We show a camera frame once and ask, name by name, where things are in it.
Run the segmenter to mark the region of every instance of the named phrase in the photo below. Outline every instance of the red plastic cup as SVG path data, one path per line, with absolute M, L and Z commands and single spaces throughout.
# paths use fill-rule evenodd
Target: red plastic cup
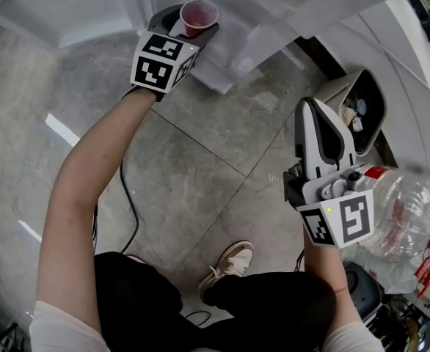
M 183 5 L 179 13 L 189 37 L 208 29 L 218 19 L 218 10 L 207 0 L 192 0 Z

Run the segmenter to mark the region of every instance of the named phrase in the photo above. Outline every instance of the white sneaker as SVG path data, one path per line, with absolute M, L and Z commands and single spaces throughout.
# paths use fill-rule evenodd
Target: white sneaker
M 140 260 L 136 255 L 126 254 L 126 257 L 129 257 L 131 260 L 137 261 L 138 263 L 143 263 L 144 265 L 147 264 L 146 262 Z
M 243 276 L 249 268 L 254 246 L 249 241 L 240 241 L 230 246 L 222 254 L 216 268 L 210 266 L 212 272 L 199 283 L 200 299 L 205 304 L 204 295 L 208 288 L 225 275 Z

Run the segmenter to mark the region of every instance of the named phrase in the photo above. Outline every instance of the white trash bin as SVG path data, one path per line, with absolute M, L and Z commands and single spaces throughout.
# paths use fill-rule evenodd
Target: white trash bin
M 354 100 L 359 99 L 365 101 L 366 113 L 357 114 L 363 130 L 355 132 L 352 124 L 349 125 L 349 130 L 354 137 L 357 155 L 367 155 L 385 121 L 387 111 L 385 98 L 373 74 L 362 69 L 328 81 L 317 91 L 314 98 L 326 103 L 339 116 L 344 103 L 353 104 Z

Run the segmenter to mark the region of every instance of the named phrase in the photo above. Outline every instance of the concrete floor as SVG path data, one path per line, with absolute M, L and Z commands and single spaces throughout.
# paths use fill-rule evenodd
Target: concrete floor
M 51 54 L 0 28 L 0 305 L 27 328 L 48 196 L 71 146 L 52 114 L 82 136 L 129 87 L 135 34 Z M 227 95 L 188 77 L 156 105 L 126 157 L 141 219 L 128 252 L 156 266 L 205 309 L 197 283 L 229 245 L 254 243 L 248 274 L 293 270 L 302 225 L 283 201 L 294 165 L 292 111 L 325 81 L 294 44 Z M 134 228 L 117 177 L 100 199 L 97 252 L 120 250 Z M 214 320 L 226 317 L 216 312 Z

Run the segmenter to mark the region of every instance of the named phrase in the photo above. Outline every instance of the clear plastic bottle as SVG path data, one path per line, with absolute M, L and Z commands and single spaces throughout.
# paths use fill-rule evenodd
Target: clear plastic bottle
M 361 166 L 357 190 L 373 189 L 374 233 L 360 241 L 389 262 L 410 260 L 430 239 L 430 178 L 399 169 Z

